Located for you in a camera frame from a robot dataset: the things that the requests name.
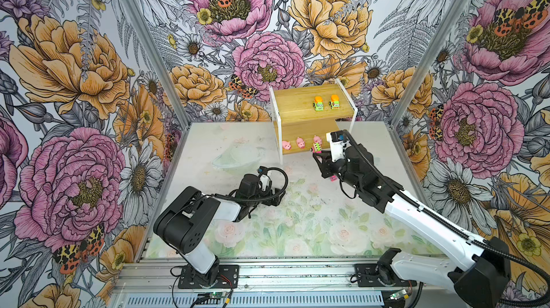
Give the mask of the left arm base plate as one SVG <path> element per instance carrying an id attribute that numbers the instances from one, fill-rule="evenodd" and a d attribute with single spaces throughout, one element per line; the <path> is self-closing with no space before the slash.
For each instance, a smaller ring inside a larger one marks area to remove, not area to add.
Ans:
<path id="1" fill-rule="evenodd" d="M 177 283 L 179 289 L 236 289 L 239 282 L 240 266 L 217 265 L 206 274 L 186 265 L 181 270 Z"/>

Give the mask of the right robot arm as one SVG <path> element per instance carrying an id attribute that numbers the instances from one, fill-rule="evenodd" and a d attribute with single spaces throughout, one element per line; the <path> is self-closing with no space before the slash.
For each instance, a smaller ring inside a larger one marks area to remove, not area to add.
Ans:
<path id="1" fill-rule="evenodd" d="M 511 277 L 503 242 L 484 242 L 422 204 L 399 183 L 381 174 L 362 145 L 337 145 L 332 151 L 312 156 L 322 177 L 336 176 L 366 205 L 410 227 L 446 256 L 415 256 L 393 246 L 375 268 L 374 276 L 381 283 L 423 282 L 455 292 L 470 307 L 497 306 Z"/>

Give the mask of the pink green toy truck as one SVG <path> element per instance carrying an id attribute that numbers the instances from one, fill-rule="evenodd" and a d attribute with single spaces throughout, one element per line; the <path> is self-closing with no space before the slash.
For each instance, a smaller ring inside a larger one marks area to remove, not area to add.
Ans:
<path id="1" fill-rule="evenodd" d="M 318 142 L 314 142 L 312 146 L 312 152 L 313 153 L 321 153 L 322 152 L 322 145 Z"/>

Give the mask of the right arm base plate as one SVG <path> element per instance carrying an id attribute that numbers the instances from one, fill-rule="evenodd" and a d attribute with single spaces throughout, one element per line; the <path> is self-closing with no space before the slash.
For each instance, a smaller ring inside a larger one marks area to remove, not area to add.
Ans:
<path id="1" fill-rule="evenodd" d="M 418 282 L 398 278 L 396 273 L 387 266 L 378 264 L 356 264 L 355 272 L 350 277 L 352 284 L 358 287 L 416 287 Z"/>

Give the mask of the green orange mixer truck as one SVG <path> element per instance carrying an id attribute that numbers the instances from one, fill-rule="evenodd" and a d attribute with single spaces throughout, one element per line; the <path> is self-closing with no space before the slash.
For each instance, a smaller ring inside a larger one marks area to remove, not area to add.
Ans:
<path id="1" fill-rule="evenodd" d="M 321 96 L 315 96 L 313 106 L 316 111 L 325 110 L 323 98 Z"/>
<path id="2" fill-rule="evenodd" d="M 340 108 L 340 101 L 338 95 L 331 95 L 330 101 L 329 101 L 330 108 L 332 110 L 337 110 Z"/>

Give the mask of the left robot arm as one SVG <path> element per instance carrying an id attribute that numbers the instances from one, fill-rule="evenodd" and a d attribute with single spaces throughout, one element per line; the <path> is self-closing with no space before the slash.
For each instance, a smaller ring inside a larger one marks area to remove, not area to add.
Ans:
<path id="1" fill-rule="evenodd" d="M 183 189 L 153 226 L 154 233 L 187 262 L 178 288 L 235 288 L 239 266 L 221 266 L 203 241 L 204 235 L 213 221 L 239 223 L 250 219 L 260 205 L 279 206 L 288 184 L 283 169 L 261 166 L 257 174 L 245 174 L 228 195 L 204 194 L 193 186 Z"/>

